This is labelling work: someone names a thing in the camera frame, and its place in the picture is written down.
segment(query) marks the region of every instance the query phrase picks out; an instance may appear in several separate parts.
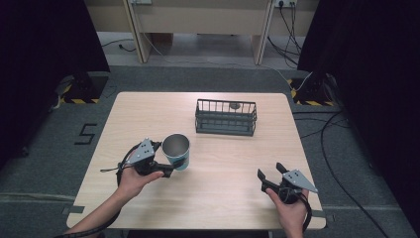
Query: wooden table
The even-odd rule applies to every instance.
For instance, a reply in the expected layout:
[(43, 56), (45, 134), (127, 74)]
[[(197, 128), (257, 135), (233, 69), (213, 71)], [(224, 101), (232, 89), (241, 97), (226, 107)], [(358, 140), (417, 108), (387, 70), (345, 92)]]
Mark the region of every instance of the wooden table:
[[(198, 98), (253, 101), (257, 128), (253, 137), (195, 133)], [(149, 137), (161, 141), (182, 133), (190, 142), (189, 167), (171, 178), (148, 184), (110, 226), (123, 229), (280, 229), (274, 204), (261, 192), (257, 177), (280, 182), (275, 164), (300, 169), (313, 182), (296, 126), (284, 94), (204, 92), (122, 92), (118, 95), (70, 213), (73, 226), (116, 189), (115, 168), (126, 153)], [(156, 160), (167, 164), (161, 148)], [(322, 210), (310, 193), (314, 210)], [(322, 229), (325, 218), (313, 217), (309, 229)]]

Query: black strap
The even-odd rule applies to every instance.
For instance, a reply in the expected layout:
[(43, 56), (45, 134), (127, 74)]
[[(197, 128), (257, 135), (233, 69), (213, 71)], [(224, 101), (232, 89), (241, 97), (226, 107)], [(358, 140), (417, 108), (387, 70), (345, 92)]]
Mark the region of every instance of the black strap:
[(306, 219), (305, 222), (303, 222), (303, 232), (305, 232), (305, 230), (308, 228), (309, 223), (311, 222), (312, 219), (312, 208), (311, 205), (308, 202), (308, 198), (304, 195), (304, 194), (296, 194), (298, 199), (301, 200), (303, 202), (303, 204), (305, 204), (306, 207)]
[(120, 215), (120, 211), (119, 210), (117, 212), (117, 214), (115, 214), (109, 221), (105, 222), (104, 224), (90, 229), (88, 231), (80, 231), (80, 232), (75, 232), (75, 233), (70, 233), (70, 234), (63, 234), (63, 235), (59, 235), (59, 236), (55, 236), (54, 238), (76, 238), (76, 237), (85, 237), (88, 235), (93, 235), (95, 233), (98, 233), (104, 229), (106, 229), (108, 226), (110, 226), (112, 223), (114, 223), (114, 221), (118, 218), (118, 216)]
[(137, 148), (139, 148), (139, 146), (140, 146), (140, 144), (137, 144), (132, 149), (130, 149), (130, 151), (127, 152), (126, 156), (124, 157), (123, 161), (118, 164), (118, 171), (116, 173), (116, 175), (117, 175), (117, 185), (120, 185), (121, 175), (123, 174), (124, 165), (126, 164), (127, 159)]

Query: cup rim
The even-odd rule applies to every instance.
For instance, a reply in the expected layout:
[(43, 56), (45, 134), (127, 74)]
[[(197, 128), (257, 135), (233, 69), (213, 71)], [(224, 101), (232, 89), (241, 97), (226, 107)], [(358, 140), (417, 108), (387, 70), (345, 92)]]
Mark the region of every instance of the cup rim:
[[(174, 156), (170, 156), (170, 155), (167, 155), (167, 154), (164, 152), (164, 149), (163, 149), (163, 143), (164, 143), (164, 141), (166, 141), (166, 139), (167, 139), (168, 137), (173, 136), (173, 135), (180, 135), (180, 136), (184, 137), (184, 138), (186, 139), (186, 141), (188, 142), (188, 148), (187, 148), (187, 150), (185, 151), (185, 153), (183, 153), (182, 155), (176, 156), (176, 157), (174, 157)], [(163, 141), (161, 142), (161, 151), (163, 152), (163, 154), (164, 154), (167, 158), (175, 159), (175, 158), (180, 158), (180, 157), (185, 156), (185, 155), (189, 152), (189, 148), (190, 148), (190, 146), (191, 146), (191, 142), (189, 141), (189, 139), (188, 139), (188, 137), (187, 137), (187, 136), (185, 136), (185, 135), (184, 135), (184, 134), (182, 134), (182, 133), (173, 133), (173, 134), (170, 134), (170, 135), (166, 136), (166, 137), (163, 139)]]

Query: gray carpet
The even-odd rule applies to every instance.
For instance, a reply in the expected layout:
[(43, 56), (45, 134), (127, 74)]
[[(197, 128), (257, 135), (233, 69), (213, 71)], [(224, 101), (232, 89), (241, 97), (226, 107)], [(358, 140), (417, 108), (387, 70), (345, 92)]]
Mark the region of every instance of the gray carpet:
[[(306, 72), (285, 70), (283, 74), (291, 78)], [(99, 103), (61, 104), (37, 131), (29, 145), (29, 156), (10, 160), (0, 172), (0, 237), (53, 237), (66, 229), (63, 211), (77, 195), (112, 104), (121, 91), (285, 93), (296, 113), (296, 126), (327, 216), (325, 229), (307, 231), (305, 237), (383, 237), (338, 186), (327, 167), (319, 131), (333, 114), (302, 113), (338, 111), (339, 107), (293, 104), (287, 83), (270, 69), (112, 66), (109, 76)], [(389, 237), (416, 237), (386, 183), (369, 167), (346, 115), (340, 114), (334, 122), (325, 130), (323, 140), (334, 175)], [(94, 134), (92, 142), (74, 145), (88, 141), (79, 136), (86, 123), (96, 124), (85, 130)], [(106, 233), (107, 237), (120, 237), (119, 231)], [(273, 236), (283, 234), (275, 231)]]

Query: person's left hand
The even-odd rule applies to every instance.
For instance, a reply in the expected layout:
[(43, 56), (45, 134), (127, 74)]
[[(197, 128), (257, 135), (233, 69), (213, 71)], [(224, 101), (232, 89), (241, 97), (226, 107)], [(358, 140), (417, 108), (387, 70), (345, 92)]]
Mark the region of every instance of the person's left hand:
[(141, 176), (133, 167), (124, 168), (123, 174), (121, 175), (120, 185), (118, 186), (116, 192), (127, 200), (130, 200), (137, 196), (146, 184), (159, 179), (162, 176), (163, 172), (154, 172), (148, 176)]

